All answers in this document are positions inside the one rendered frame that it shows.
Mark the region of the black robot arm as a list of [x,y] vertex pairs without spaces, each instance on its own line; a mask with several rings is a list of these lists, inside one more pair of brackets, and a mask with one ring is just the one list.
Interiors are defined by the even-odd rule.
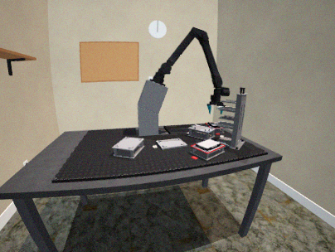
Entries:
[[[207,64],[209,66],[210,72],[211,72],[211,78],[212,83],[214,85],[214,95],[221,96],[229,96],[230,95],[230,89],[226,87],[221,87],[223,82],[222,78],[220,76],[220,73],[217,69],[216,62],[214,59],[214,56],[211,51],[211,47],[209,44],[209,38],[205,31],[193,27],[190,32],[187,34],[187,36],[184,38],[184,40],[181,42],[181,44],[177,47],[177,49],[172,53],[172,55],[168,58],[167,62],[164,62],[158,69],[158,72],[156,72],[153,79],[149,79],[155,83],[158,83],[160,85],[165,86],[164,82],[164,76],[166,74],[170,74],[172,66],[177,61],[177,59],[180,57],[180,55],[186,50],[186,48],[189,46],[189,44],[192,42],[192,40],[196,37],[196,39],[199,41],[205,57]],[[215,87],[217,86],[217,87]],[[222,90],[221,90],[222,89]]]

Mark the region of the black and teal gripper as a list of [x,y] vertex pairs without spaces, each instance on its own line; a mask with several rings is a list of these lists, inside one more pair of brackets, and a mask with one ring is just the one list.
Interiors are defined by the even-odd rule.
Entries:
[[207,104],[207,108],[209,109],[209,114],[211,114],[211,105],[217,105],[217,106],[225,106],[224,103],[220,102],[221,97],[217,95],[213,95],[213,102],[210,101],[209,104]]

